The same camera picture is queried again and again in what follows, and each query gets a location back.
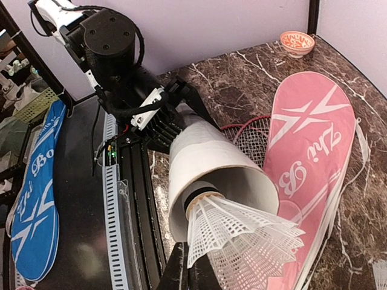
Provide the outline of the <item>white cardboard shuttlecock tube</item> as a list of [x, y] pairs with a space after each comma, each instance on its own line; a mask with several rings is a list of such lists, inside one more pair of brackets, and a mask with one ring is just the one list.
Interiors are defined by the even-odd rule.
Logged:
[[187, 104], [177, 111], [186, 128], [169, 153], [169, 228], [174, 241], [187, 240], [185, 190], [195, 181], [212, 184], [231, 201], [276, 214], [278, 191], [263, 170]]

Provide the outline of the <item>white plastic shuttlecock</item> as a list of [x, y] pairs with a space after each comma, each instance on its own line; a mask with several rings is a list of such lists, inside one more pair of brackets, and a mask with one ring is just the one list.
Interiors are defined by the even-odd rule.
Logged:
[[304, 246], [301, 236], [305, 232], [296, 223], [226, 199], [213, 186], [189, 190], [184, 197], [188, 268], [199, 258], [224, 250], [227, 245], [241, 253], [238, 242], [246, 242], [251, 249], [254, 243], [267, 240], [283, 252], [288, 261], [293, 261], [296, 251]]
[[378, 260], [372, 264], [376, 290], [387, 290], [387, 261]]

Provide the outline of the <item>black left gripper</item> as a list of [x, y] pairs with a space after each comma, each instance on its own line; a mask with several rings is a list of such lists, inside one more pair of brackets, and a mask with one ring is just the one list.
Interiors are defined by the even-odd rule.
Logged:
[[124, 136], [141, 139], [154, 151], [168, 151], [185, 128], [176, 110], [181, 102], [220, 130], [197, 89], [181, 77], [174, 77], [165, 89], [151, 73], [138, 68], [120, 79], [111, 92], [97, 86], [96, 93], [107, 113], [129, 127]]

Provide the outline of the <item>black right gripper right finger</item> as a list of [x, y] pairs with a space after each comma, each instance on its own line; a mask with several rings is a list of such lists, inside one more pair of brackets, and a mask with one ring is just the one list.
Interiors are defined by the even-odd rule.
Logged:
[[189, 269], [190, 290], [221, 290], [207, 256], [200, 257]]

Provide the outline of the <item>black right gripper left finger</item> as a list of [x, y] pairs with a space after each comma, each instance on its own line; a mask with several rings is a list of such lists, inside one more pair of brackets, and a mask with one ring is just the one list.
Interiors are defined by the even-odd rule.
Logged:
[[187, 269], [188, 245], [186, 242], [177, 242], [167, 262], [165, 271], [158, 284], [161, 290], [188, 289]]

